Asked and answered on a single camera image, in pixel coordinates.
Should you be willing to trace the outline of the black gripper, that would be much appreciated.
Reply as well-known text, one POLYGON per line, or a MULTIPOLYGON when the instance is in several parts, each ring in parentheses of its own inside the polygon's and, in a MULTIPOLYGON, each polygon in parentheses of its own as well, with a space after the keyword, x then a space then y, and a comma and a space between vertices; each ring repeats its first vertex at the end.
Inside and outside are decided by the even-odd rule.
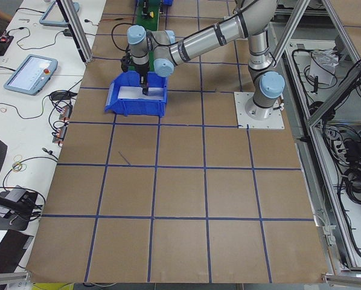
POLYGON ((142 87, 142 94, 148 95, 149 87, 147 86, 148 82, 148 72, 149 72, 149 63, 145 63, 142 65, 135 64, 135 71, 139 74, 139 84, 142 87))

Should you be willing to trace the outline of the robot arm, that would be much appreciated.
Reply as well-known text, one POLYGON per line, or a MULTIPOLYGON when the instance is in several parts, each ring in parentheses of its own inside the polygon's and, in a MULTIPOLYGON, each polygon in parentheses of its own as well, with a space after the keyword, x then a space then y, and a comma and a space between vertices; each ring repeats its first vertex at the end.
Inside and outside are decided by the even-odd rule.
POLYGON ((147 94, 150 65, 158 76, 168 77, 182 63, 236 39, 247 39, 249 73, 255 86, 250 104, 256 109, 270 109, 285 86, 284 79, 271 69, 273 58, 267 39, 267 26, 276 8, 276 1, 242 1, 232 16, 181 40, 176 40, 171 30, 150 31, 141 25, 132 25, 127 30, 129 50, 122 58, 121 68, 126 72, 134 67, 143 93, 147 94))

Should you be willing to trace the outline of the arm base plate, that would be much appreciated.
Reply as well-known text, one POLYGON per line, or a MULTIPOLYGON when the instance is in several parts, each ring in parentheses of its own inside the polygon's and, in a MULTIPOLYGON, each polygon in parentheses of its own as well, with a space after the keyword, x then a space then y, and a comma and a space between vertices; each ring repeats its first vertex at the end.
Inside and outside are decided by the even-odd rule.
POLYGON ((285 129, 280 104, 276 99, 270 108, 259 108, 253 100, 253 92, 234 92, 237 124, 240 129, 285 129))

